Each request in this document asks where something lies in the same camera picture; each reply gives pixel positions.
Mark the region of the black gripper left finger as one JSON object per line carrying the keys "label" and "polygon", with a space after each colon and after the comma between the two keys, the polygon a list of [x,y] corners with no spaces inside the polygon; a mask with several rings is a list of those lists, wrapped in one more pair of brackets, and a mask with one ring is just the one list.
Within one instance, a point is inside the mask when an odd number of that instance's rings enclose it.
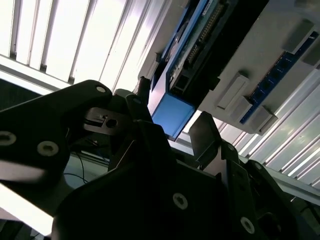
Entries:
{"label": "black gripper left finger", "polygon": [[132,123],[131,103],[149,113],[138,96],[112,94],[86,80],[2,110],[1,208],[16,218],[55,218],[76,190],[58,193],[72,148],[91,133],[103,134],[110,137],[107,148],[116,161]]}

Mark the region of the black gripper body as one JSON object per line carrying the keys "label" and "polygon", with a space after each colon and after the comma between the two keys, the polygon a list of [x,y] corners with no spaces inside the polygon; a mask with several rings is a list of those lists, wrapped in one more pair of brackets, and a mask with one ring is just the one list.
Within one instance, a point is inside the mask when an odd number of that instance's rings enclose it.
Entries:
{"label": "black gripper body", "polygon": [[116,167],[77,188],[54,217],[54,240],[212,240],[216,180],[177,161],[146,108],[132,119]]}

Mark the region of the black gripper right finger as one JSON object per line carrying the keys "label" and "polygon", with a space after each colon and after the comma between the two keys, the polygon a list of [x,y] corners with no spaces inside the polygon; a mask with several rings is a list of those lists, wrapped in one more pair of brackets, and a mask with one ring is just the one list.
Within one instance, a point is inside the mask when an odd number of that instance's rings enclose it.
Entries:
{"label": "black gripper right finger", "polygon": [[216,180],[213,235],[220,240],[307,240],[299,216],[265,167],[243,163],[207,112],[189,129],[195,160]]}

